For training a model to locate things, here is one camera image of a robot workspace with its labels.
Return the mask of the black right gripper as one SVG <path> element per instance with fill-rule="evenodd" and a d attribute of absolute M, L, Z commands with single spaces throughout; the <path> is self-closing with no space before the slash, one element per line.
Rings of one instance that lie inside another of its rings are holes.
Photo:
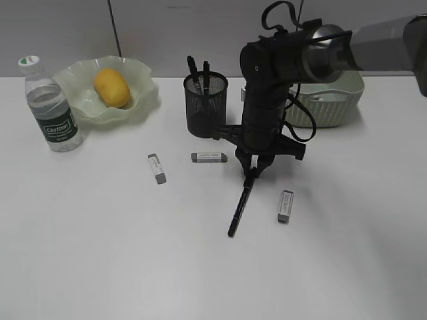
<path fill-rule="evenodd" d="M 266 168 L 272 165 L 275 155 L 270 155 L 267 151 L 250 149 L 246 145 L 237 146 L 235 156 L 242 165 L 244 175 L 247 175 L 250 172 L 252 157 L 254 155 L 258 157 L 256 166 L 256 177 L 258 178 Z"/>

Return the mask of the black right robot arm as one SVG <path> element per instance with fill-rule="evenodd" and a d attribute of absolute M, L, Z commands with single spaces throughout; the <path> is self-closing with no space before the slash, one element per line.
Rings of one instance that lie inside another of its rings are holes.
<path fill-rule="evenodd" d="M 344 31 L 321 23 L 248 43 L 240 54 L 246 80 L 241 146 L 243 170 L 258 155 L 258 171 L 279 152 L 283 103 L 294 84 L 331 83 L 343 71 L 410 71 L 426 94 L 426 16 L 414 15 Z"/>

